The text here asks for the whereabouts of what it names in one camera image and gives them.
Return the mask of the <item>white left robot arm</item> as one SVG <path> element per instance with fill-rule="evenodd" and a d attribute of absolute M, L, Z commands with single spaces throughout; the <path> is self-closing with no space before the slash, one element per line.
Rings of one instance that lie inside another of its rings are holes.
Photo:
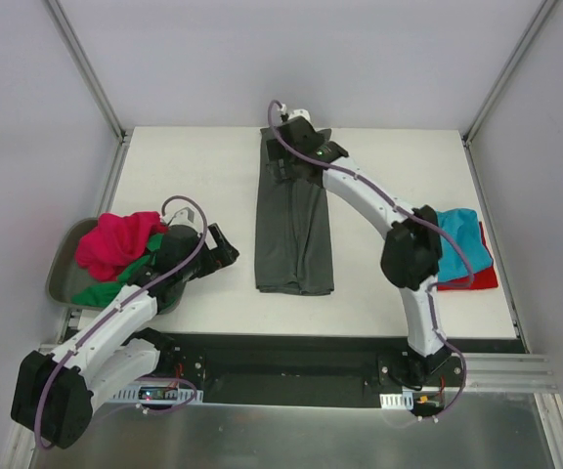
<path fill-rule="evenodd" d="M 145 375 L 168 378 L 173 347 L 147 322 L 176 306 L 189 281 L 230 267 L 238 256 L 215 224 L 202 232 L 170 226 L 86 328 L 49 353 L 32 351 L 22 359 L 12 419 L 39 447 L 69 448 L 120 389 Z"/>

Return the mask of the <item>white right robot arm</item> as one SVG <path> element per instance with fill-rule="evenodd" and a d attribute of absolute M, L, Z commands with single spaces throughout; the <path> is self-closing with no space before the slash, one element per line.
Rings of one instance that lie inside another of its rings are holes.
<path fill-rule="evenodd" d="M 318 132 L 303 109 L 281 111 L 271 124 L 269 160 L 280 181 L 305 181 L 330 192 L 366 219 L 383 238 L 380 269 L 399 289 L 408 328 L 402 365 L 388 367 L 395 383 L 419 391 L 444 372 L 452 352 L 439 320 L 434 286 L 442 258 L 437 214 L 428 205 L 414 208 L 391 196 L 366 176 L 349 152 Z"/>

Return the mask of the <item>grey t-shirt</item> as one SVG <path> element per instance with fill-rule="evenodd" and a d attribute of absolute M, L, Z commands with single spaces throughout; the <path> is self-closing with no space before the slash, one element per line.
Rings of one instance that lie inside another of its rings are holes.
<path fill-rule="evenodd" d="M 254 274 L 261 293 L 326 296 L 334 291 L 332 248 L 325 191 L 306 181 L 277 182 L 268 169 L 260 130 Z"/>

